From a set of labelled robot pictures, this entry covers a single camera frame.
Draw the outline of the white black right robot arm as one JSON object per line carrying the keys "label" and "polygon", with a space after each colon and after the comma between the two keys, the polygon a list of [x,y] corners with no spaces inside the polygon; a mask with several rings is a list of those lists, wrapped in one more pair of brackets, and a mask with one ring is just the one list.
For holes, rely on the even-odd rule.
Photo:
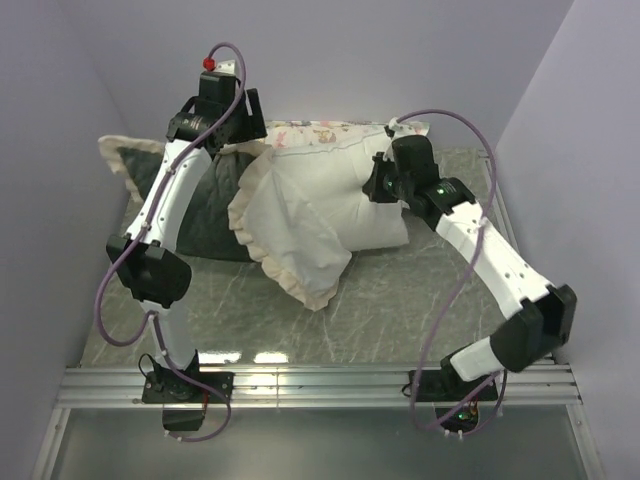
{"label": "white black right robot arm", "polygon": [[463,399],[476,379],[500,370],[520,372],[568,342],[577,306],[574,290],[554,286],[529,266],[484,219],[464,183],[440,175],[426,137],[397,138],[372,160],[362,189],[368,199],[408,205],[472,266],[505,319],[491,335],[442,360],[440,385],[446,396]]}

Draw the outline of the grey quilted plush pillowcase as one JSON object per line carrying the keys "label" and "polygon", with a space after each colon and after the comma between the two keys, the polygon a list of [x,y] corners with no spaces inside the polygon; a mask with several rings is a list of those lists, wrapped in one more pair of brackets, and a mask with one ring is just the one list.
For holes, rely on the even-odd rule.
{"label": "grey quilted plush pillowcase", "polygon": [[[164,148],[141,150],[119,146],[120,164],[133,181],[132,194],[144,201],[159,171]],[[229,229],[228,205],[239,180],[255,156],[234,151],[215,157],[194,191],[177,238],[176,252],[211,260],[248,262],[245,246]]]}

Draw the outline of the white pillow with cream ruffle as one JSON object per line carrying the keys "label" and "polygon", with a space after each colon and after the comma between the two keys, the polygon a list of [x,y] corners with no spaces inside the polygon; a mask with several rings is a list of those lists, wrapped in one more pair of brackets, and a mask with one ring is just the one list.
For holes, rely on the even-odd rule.
{"label": "white pillow with cream ruffle", "polygon": [[[152,151],[165,144],[116,135],[98,141],[109,167],[125,176],[129,189],[133,181],[120,164],[116,148]],[[239,189],[228,205],[229,229],[265,275],[288,295],[309,310],[325,308],[337,293],[350,252],[293,183],[276,170],[271,146],[251,141],[225,147],[216,155],[234,151],[250,153],[255,159],[240,177]]]}

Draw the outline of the plain white pillow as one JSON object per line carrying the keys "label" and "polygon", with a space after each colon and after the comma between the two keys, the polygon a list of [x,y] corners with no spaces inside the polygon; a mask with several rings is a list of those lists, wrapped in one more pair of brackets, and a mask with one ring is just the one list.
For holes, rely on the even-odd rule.
{"label": "plain white pillow", "polygon": [[373,168],[371,154],[362,146],[279,149],[274,152],[274,167],[300,189],[346,250],[409,243],[400,204],[374,203],[362,192]]}

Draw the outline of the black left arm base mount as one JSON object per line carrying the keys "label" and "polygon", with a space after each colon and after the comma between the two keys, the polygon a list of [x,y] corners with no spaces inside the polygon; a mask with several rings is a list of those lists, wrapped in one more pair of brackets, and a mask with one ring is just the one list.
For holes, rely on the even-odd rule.
{"label": "black left arm base mount", "polygon": [[[231,397],[235,374],[230,371],[197,372],[195,379],[170,385],[158,380],[154,373],[147,375],[141,403],[161,407],[165,435],[181,443],[200,443],[219,436],[232,418]],[[222,423],[211,433],[197,435],[204,426],[209,410],[215,406],[225,408]]]}

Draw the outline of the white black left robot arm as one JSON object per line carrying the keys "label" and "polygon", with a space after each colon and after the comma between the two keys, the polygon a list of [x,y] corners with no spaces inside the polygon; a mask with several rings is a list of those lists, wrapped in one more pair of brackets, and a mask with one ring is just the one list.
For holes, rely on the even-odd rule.
{"label": "white black left robot arm", "polygon": [[199,91],[170,120],[163,158],[140,215],[125,235],[109,238],[108,278],[118,277],[152,328],[156,362],[173,370],[166,390],[179,402],[195,399],[200,375],[189,368],[197,350],[187,330],[183,299],[192,280],[190,266],[176,254],[189,203],[213,158],[229,144],[265,137],[258,93],[245,87],[243,73],[205,71]]}

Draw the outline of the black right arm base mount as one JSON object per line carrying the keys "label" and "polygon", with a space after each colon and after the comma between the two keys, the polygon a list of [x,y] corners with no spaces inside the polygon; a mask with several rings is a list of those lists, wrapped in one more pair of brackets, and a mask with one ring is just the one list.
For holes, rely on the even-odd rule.
{"label": "black right arm base mount", "polygon": [[[418,431],[439,431],[445,438],[457,438],[462,442],[502,415],[506,370],[501,378],[494,373],[457,386],[446,386],[440,372],[435,370],[421,370],[419,380],[415,380],[416,373],[416,370],[408,372],[409,382],[401,388],[401,393],[409,400],[409,418]],[[422,423],[418,418],[419,403],[447,402],[454,402],[454,405],[434,408],[435,418],[429,423]]]}

